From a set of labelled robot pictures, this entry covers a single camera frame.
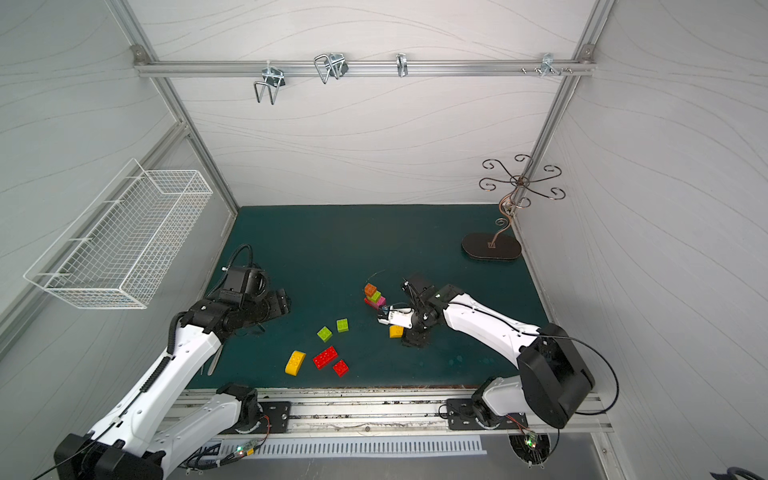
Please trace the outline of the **yellow curved lego brick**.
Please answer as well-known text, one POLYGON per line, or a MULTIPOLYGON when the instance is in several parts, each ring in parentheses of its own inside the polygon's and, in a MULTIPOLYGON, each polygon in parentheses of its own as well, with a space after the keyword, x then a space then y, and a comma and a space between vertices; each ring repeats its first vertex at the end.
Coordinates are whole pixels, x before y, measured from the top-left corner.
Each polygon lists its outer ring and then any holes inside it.
POLYGON ((389 326, 390 338, 402 338, 403 335, 404 335, 404 328, 402 326, 398 326, 398 325, 389 326))

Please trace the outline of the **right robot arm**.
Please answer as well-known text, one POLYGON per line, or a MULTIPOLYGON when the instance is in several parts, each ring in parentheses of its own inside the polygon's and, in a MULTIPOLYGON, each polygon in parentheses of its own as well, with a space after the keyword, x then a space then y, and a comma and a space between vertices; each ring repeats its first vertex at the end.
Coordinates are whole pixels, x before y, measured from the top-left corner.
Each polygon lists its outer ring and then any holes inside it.
POLYGON ((579 345, 602 361, 607 358, 560 326, 523 323, 481 304, 464 290, 448 284, 441 288, 416 274, 403 281, 408 304, 387 305, 371 294, 366 301, 377 310, 377 320, 403 329, 405 344, 422 347, 430 330, 444 324, 463 333, 508 360, 517 370, 512 377, 491 377, 472 394, 470 409, 480 428, 495 429, 512 414, 533 412, 546 425, 563 429, 575 416, 600 416, 618 402, 620 384, 612 366, 615 385, 610 403, 598 410, 580 406, 596 380, 578 351, 579 345))

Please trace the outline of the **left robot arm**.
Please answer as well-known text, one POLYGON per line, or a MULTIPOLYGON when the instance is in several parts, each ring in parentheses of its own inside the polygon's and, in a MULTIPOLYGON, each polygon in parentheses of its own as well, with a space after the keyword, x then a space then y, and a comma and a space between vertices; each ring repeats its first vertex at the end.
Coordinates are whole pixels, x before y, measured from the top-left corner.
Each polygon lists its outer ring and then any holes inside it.
POLYGON ((87 433, 68 435, 54 451, 61 479, 165 479, 177 468, 217 469, 263 445, 248 440, 222 455, 208 441, 232 430, 269 429, 256 389, 228 383, 195 413, 163 430, 160 425, 198 370, 238 331, 289 313, 290 297, 274 290, 253 261, 228 263, 212 291, 169 325, 167 345, 123 399, 87 433))

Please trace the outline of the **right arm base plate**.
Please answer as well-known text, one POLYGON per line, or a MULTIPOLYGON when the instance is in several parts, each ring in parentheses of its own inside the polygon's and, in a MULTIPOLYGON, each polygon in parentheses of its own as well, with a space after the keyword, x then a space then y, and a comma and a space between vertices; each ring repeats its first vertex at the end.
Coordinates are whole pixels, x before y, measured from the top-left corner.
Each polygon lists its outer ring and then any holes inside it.
POLYGON ((525 413, 496 415, 480 401, 469 398, 450 398, 438 407, 438 416, 445 420, 451 431, 514 430, 525 432, 528 422, 525 413))

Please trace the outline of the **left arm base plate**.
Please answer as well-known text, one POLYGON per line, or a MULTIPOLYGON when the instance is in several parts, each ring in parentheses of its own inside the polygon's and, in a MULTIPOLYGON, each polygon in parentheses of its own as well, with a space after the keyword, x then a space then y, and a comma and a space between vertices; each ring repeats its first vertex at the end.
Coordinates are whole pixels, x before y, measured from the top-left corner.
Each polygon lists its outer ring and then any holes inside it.
POLYGON ((244 406, 238 423, 238 434, 283 434, 288 430, 292 404, 287 401, 262 401, 244 406))

